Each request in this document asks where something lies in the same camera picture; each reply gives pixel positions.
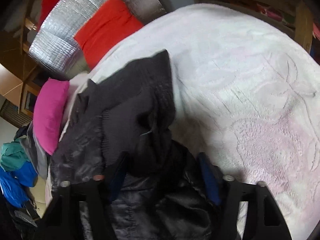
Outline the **black puffer jacket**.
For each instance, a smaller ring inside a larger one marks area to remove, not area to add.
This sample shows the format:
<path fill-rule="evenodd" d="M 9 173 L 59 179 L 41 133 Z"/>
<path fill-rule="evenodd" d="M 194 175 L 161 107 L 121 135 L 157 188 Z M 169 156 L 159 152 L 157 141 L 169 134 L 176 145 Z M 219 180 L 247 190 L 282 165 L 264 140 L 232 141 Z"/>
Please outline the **black puffer jacket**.
<path fill-rule="evenodd" d="M 53 194 L 124 176 L 109 211 L 117 239 L 219 239 L 200 168 L 171 137 L 174 118 L 167 51 L 89 81 L 51 158 Z"/>

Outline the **blue garment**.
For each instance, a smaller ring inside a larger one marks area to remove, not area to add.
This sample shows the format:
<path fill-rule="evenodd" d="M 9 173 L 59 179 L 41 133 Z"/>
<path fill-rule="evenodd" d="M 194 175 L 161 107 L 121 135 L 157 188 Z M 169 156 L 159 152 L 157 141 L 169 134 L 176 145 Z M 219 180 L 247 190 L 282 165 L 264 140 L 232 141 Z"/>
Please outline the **blue garment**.
<path fill-rule="evenodd" d="M 34 187 L 38 175 L 31 164 L 26 161 L 15 171 L 4 171 L 1 167 L 1 191 L 6 200 L 16 208 L 24 208 L 30 198 L 25 188 Z"/>

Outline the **teal garment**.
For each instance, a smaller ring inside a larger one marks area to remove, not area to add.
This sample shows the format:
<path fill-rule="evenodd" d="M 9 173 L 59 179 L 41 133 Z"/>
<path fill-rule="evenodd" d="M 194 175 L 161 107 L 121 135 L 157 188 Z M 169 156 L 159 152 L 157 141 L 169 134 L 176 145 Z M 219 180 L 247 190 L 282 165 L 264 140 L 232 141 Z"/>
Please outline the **teal garment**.
<path fill-rule="evenodd" d="M 19 140 L 6 142 L 1 147 L 1 168 L 5 172 L 19 170 L 29 161 Z"/>

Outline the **grey garment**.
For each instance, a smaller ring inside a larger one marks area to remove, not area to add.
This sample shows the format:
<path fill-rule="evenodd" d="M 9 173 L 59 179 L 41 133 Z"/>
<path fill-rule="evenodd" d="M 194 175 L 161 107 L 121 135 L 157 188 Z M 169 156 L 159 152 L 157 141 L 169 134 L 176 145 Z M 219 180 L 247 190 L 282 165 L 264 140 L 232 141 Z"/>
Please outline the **grey garment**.
<path fill-rule="evenodd" d="M 48 178 L 50 155 L 42 148 L 33 131 L 33 122 L 22 126 L 15 134 L 37 174 L 44 180 Z"/>

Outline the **magenta pillow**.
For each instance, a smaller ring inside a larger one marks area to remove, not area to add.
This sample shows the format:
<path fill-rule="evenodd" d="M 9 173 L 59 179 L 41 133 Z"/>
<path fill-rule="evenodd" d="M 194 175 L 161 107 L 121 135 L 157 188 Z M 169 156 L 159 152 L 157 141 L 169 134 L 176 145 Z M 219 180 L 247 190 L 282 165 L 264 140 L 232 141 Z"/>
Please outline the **magenta pillow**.
<path fill-rule="evenodd" d="M 37 96 L 33 114 L 34 135 L 49 155 L 58 145 L 68 89 L 68 81 L 48 79 Z"/>

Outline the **pink white fleece blanket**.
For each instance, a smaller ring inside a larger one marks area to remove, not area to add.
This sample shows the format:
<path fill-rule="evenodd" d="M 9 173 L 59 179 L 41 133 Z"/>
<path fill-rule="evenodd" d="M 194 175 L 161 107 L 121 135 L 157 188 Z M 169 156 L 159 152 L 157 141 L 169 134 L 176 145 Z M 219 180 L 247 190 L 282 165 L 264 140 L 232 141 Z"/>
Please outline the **pink white fleece blanket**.
<path fill-rule="evenodd" d="M 291 239 L 316 238 L 319 65 L 287 35 L 251 16 L 195 4 L 127 37 L 78 84 L 61 140 L 89 81 L 101 83 L 160 51 L 168 52 L 171 66 L 172 139 L 196 162 L 204 153 L 239 182 L 264 181 Z"/>

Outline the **brown wooden cabinet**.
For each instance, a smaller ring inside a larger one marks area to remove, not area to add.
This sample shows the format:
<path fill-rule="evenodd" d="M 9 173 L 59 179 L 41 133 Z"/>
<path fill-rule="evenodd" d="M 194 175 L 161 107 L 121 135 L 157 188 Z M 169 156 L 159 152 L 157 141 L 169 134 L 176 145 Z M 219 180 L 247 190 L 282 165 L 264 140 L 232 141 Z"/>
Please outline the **brown wooden cabinet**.
<path fill-rule="evenodd" d="M 34 80 L 41 70 L 28 54 L 21 53 L 18 40 L 1 31 L 1 96 L 31 118 L 33 108 L 28 102 L 40 92 L 41 86 Z"/>

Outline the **silver foil insulation mat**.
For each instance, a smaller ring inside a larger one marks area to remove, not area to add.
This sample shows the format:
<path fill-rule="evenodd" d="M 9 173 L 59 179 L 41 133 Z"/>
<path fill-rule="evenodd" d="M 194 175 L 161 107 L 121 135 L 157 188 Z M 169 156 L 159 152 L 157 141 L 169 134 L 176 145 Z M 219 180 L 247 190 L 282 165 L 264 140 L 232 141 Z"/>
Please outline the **silver foil insulation mat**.
<path fill-rule="evenodd" d="M 39 27 L 29 56 L 59 80 L 69 80 L 87 70 L 88 65 L 74 35 L 105 1 L 59 0 Z M 144 24 L 165 14 L 159 0 L 123 1 Z"/>

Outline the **wooden bed headboard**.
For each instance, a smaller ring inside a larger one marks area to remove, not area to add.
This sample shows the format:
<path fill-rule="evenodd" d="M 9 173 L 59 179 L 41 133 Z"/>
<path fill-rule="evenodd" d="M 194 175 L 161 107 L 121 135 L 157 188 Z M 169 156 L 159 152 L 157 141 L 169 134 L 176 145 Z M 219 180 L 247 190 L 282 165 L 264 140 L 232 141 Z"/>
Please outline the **wooden bed headboard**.
<path fill-rule="evenodd" d="M 36 21 L 31 18 L 31 11 L 35 1 L 36 0 L 27 1 L 27 6 L 21 24 L 20 51 L 22 55 L 27 54 L 30 48 L 30 43 L 28 42 L 28 33 L 30 31 L 37 31 L 38 29 Z"/>

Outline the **red pillow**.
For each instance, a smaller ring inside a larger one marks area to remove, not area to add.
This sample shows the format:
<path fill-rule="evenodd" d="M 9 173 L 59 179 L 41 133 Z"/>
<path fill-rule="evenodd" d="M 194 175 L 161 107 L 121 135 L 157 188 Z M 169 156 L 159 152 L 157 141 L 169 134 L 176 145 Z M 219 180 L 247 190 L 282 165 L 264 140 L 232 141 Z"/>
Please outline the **red pillow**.
<path fill-rule="evenodd" d="M 144 27 L 123 0 L 107 0 L 77 31 L 87 65 L 93 69 L 105 54 L 123 39 Z"/>

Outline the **wooden shelf frame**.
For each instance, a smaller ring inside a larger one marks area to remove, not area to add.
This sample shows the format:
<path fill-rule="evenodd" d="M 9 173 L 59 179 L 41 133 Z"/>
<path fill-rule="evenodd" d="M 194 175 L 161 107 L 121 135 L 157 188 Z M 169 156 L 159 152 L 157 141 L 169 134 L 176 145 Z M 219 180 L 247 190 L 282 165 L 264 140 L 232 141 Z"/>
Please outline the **wooden shelf frame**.
<path fill-rule="evenodd" d="M 313 39 L 319 35 L 314 16 L 302 0 L 198 0 L 228 7 L 258 18 L 279 29 L 311 52 Z"/>

